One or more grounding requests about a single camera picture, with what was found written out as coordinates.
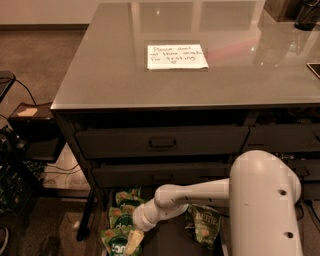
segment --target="desk leg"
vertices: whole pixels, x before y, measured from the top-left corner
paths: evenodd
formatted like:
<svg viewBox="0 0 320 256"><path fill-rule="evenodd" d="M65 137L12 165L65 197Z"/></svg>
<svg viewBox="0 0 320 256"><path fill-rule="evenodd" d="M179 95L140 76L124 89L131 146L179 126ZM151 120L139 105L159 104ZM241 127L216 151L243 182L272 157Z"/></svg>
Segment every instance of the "desk leg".
<svg viewBox="0 0 320 256"><path fill-rule="evenodd" d="M79 241L79 242L82 241L85 237L87 237L90 233L90 230L88 228L88 221L89 221L90 214L92 211L94 198L95 198L95 196L94 196L92 190L90 190L90 193L89 193L88 199L87 199L87 203L84 208L83 215L82 215L78 234L77 234L77 241Z"/></svg>

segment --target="wire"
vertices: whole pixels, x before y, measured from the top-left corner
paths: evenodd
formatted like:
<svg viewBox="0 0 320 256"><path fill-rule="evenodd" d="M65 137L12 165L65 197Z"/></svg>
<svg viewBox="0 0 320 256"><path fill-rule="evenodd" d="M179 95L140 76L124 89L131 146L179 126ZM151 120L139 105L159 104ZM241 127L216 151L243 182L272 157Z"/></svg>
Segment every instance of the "wire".
<svg viewBox="0 0 320 256"><path fill-rule="evenodd" d="M21 85L28 91L28 93L29 93L29 95L30 95L30 97L31 97L34 105L37 106L37 103L36 103L36 101L34 100L34 98L33 98L32 94L31 94L30 90L28 89L28 87L27 87L26 85L24 85L22 82L20 82L19 80L17 80L17 79L16 79L16 82L18 82L19 84L21 84Z"/></svg>
<svg viewBox="0 0 320 256"><path fill-rule="evenodd" d="M76 167L79 166L79 164L76 164L75 166L73 166L73 167L70 168L70 169L64 169L64 168L61 168L61 167L55 166L55 165L47 165L47 166L48 166L48 167L52 167L52 168L56 168L56 169L61 170L61 171L66 171L66 172L68 172L68 171L74 170Z"/></svg>
<svg viewBox="0 0 320 256"><path fill-rule="evenodd" d="M302 207L302 204L301 204L301 201L299 201L298 203L296 203L296 207L300 209L300 212L301 212L301 216L297 218L297 220L302 220L303 217L304 217L304 210L303 210L303 207Z"/></svg>
<svg viewBox="0 0 320 256"><path fill-rule="evenodd" d="M0 79L8 79L9 81L18 82L20 85L22 85L22 86L28 91L28 93L29 93L29 95L30 95L30 97L31 97L34 105L37 106L37 103L36 103L36 101L34 100L34 98L33 98L32 94L31 94L30 90L29 90L28 87L27 87L25 84L23 84L21 81L19 81L18 79L13 79L13 78L11 78L11 77L0 77Z"/></svg>
<svg viewBox="0 0 320 256"><path fill-rule="evenodd" d="M65 173L65 172L44 172L44 173L56 173L56 174L59 174L59 175L55 176L55 177L52 178L52 179L43 181L42 184L49 183L50 181L55 180L56 178L58 178L58 177L61 176L61 175L70 175L70 174L74 174L74 173L77 173L77 172L80 172L80 171L81 171L81 169L76 170L76 171L73 171L73 172L69 172L69 173Z"/></svg>
<svg viewBox="0 0 320 256"><path fill-rule="evenodd" d="M81 169L73 171L73 172L68 172L68 173L66 173L66 172L44 172L44 173L56 173L56 174L62 174L62 175L70 175L70 174L74 174L74 173L77 173L80 171L81 171Z"/></svg>
<svg viewBox="0 0 320 256"><path fill-rule="evenodd" d="M312 201L311 201L311 200L305 200L305 202L306 202L307 205L310 206L310 208L311 208L311 210L312 210L312 212L313 212L313 214L314 214L314 217L315 217L315 218L317 219L317 221L320 223L320 219L319 219L316 211L314 210Z"/></svg>
<svg viewBox="0 0 320 256"><path fill-rule="evenodd" d="M0 116L3 118L3 119L6 119L8 121L8 117L5 117L4 115L1 115Z"/></svg>

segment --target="white paper note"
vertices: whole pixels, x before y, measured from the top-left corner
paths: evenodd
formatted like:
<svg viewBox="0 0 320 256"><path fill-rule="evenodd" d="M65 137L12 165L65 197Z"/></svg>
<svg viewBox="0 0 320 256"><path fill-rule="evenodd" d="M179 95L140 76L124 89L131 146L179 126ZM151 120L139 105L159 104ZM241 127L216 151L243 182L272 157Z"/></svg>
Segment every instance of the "white paper note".
<svg viewBox="0 0 320 256"><path fill-rule="evenodd" d="M148 45L148 69L201 69L208 63L199 44Z"/></svg>

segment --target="white wall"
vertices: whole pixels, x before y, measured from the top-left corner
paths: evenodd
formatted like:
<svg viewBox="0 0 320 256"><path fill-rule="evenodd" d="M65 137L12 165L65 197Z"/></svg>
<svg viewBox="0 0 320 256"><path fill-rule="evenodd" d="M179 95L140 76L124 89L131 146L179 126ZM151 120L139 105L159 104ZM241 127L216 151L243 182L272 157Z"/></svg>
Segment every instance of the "white wall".
<svg viewBox="0 0 320 256"><path fill-rule="evenodd" d="M133 0L135 2L188 2L221 0ZM264 3L265 0L246 0ZM128 0L0 0L0 25L89 24L99 3Z"/></svg>

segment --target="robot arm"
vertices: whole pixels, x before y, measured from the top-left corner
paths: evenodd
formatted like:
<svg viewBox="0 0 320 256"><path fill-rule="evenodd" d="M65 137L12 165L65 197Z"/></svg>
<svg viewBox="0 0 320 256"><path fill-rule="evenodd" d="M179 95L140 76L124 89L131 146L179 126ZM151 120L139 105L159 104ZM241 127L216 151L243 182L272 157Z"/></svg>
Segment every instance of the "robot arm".
<svg viewBox="0 0 320 256"><path fill-rule="evenodd" d="M157 222L182 214L188 203L230 206L234 256L302 256L294 204L299 179L277 157L249 151L231 167L230 178L191 186L161 186L155 198L133 214L135 225L149 231Z"/></svg>

